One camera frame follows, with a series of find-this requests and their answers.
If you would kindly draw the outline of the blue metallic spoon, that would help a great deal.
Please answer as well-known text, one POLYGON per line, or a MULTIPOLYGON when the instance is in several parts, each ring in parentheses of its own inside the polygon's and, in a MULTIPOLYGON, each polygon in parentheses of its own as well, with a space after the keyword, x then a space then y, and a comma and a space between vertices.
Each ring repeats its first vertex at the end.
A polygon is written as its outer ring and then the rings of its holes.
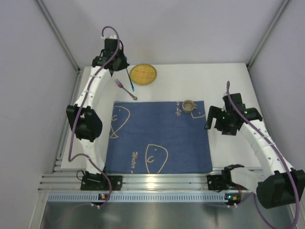
POLYGON ((131 89, 132 89, 133 92, 135 92, 135 88, 134 88, 133 82, 131 80, 130 73, 129 73, 127 68, 126 68, 126 72, 127 72, 127 75, 128 75, 128 79, 129 79, 130 85, 131 85, 131 89))

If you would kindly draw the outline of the purple fork with patterned handle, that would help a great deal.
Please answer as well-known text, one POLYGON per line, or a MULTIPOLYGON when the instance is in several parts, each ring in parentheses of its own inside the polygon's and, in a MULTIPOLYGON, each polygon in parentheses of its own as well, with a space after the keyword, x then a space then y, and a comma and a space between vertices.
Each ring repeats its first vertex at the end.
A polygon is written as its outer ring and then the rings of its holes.
POLYGON ((130 93, 130 92, 123 86, 123 84, 122 84, 118 79, 115 79, 114 81, 115 81, 115 83, 117 84, 117 86, 118 86, 119 88, 123 89, 125 92, 127 92, 127 93, 129 94, 129 96, 130 96, 133 100, 135 100, 135 101, 138 100, 138 98, 137 98, 135 95, 133 95, 132 93, 130 93))

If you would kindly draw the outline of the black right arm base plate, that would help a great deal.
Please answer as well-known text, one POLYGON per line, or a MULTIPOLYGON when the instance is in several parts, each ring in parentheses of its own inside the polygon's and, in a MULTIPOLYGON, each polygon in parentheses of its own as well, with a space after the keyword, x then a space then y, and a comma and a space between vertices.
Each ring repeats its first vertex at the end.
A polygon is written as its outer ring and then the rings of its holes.
POLYGON ((218 174, 207 175, 206 178, 208 189, 212 191, 221 192, 224 190, 246 190, 245 187, 232 183, 229 180, 228 175, 223 170, 221 170, 218 174))

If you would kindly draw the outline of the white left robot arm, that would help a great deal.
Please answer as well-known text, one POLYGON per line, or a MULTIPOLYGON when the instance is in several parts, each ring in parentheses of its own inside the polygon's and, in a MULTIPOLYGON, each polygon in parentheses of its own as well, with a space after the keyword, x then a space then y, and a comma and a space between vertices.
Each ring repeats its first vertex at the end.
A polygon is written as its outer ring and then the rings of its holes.
POLYGON ((104 49, 93 59, 90 76, 83 91, 76 102, 66 108, 71 128, 68 161, 84 157, 86 172, 94 175, 101 174, 105 166, 98 147, 103 123, 95 108, 113 73, 129 66, 118 36, 103 37, 103 40, 104 49))

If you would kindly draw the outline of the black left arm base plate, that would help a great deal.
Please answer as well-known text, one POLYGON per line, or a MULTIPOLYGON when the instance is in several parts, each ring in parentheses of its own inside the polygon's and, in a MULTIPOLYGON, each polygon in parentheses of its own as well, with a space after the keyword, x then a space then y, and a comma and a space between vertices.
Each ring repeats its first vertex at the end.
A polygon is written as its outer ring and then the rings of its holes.
POLYGON ((110 175, 107 178, 102 174, 91 174, 89 172, 82 172, 81 190, 82 191, 119 191, 122 188, 122 176, 110 175))

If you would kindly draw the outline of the blue cloth placemat with fish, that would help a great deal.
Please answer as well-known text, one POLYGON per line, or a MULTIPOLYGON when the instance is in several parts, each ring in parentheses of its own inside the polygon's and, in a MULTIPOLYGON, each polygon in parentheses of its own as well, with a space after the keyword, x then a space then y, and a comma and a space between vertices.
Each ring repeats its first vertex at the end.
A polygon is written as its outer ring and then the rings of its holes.
POLYGON ((115 102, 105 171, 196 174, 213 170, 204 101, 186 113, 182 102, 115 102))

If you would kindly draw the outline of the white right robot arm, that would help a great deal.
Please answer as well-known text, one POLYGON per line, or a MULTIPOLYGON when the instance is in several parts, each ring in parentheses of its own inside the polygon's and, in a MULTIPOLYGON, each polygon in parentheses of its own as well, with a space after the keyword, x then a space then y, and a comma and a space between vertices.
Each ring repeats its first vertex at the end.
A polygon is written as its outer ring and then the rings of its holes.
POLYGON ((296 170, 279 152, 256 108, 246 108, 240 93, 226 94, 224 107, 209 108, 205 129, 214 128, 223 135, 240 133, 248 142, 263 170, 258 175, 241 164, 222 170, 228 186, 243 186, 252 191, 266 208, 297 204, 305 189, 305 172, 296 170))

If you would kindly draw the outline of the speckled ceramic cup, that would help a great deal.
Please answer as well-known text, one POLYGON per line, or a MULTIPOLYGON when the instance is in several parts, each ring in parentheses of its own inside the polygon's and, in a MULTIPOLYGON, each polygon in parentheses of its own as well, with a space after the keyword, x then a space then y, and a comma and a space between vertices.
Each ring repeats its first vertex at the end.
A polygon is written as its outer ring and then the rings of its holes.
POLYGON ((192 113, 196 109, 197 105, 192 100, 185 100, 182 103, 182 109, 185 113, 192 113))

